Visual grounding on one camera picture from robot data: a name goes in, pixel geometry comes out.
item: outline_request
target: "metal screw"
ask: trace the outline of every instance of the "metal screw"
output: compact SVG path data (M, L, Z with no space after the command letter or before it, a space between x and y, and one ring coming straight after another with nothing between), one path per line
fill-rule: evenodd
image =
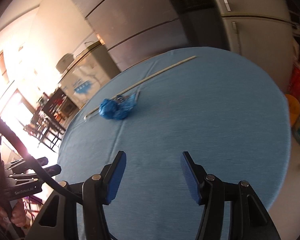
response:
M93 180L99 180L99 179L101 179L101 175L100 174L95 174L95 175L93 175L91 177L91 179L93 179Z
M247 187L247 186L249 186L249 182L247 182L246 180L242 180L241 186Z
M214 175L212 175L212 174L208 174L207 176L206 176L206 179L207 180L210 180L210 181L213 181L213 180L215 180L215 176Z
M60 185L61 187L65 187L65 186L67 186L67 183L66 183L65 181L60 181L60 182L59 182L59 185Z

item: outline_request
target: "white floor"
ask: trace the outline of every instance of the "white floor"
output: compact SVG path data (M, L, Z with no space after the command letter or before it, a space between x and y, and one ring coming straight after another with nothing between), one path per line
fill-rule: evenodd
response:
M281 240L298 238L300 235L300 145L293 137L288 172L269 213Z

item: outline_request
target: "orange bucket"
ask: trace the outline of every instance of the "orange bucket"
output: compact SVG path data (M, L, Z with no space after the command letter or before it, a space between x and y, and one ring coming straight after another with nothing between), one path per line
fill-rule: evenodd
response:
M289 104L290 125L292 127L300 115L300 103L292 95L285 94L285 96L286 96L286 98L288 100L288 104Z

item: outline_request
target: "blue tablecloth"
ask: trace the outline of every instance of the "blue tablecloth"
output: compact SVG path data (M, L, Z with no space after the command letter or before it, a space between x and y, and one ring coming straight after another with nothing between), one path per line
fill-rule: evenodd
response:
M127 119L94 114L84 121L104 98L193 55L133 89L140 95ZM76 115L62 140L57 180L85 181L119 150L127 167L116 199L104 207L109 231L119 240L194 239L203 206L190 197L181 153L223 181L249 181L269 208L289 162L288 105L272 79L244 57L215 48L172 50L116 76ZM80 208L78 224L84 239ZM228 227L229 203L222 239Z

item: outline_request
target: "blue gripper pad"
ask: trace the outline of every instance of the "blue gripper pad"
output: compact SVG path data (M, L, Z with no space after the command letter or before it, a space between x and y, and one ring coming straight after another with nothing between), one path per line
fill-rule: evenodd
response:
M112 200L115 199L115 196L117 195L120 182L127 165L127 155L125 154L125 152L119 151L112 165L114 165L116 162L117 165L108 182L108 192L105 198L105 201L108 205L111 203Z
M199 204L201 202L201 195L200 195L200 188L199 188L199 181L197 177L194 174L194 171L188 162L185 153L182 153L181 155L181 169L183 172L183 176L186 179L186 183L188 185L188 189L190 191L190 195L192 199Z

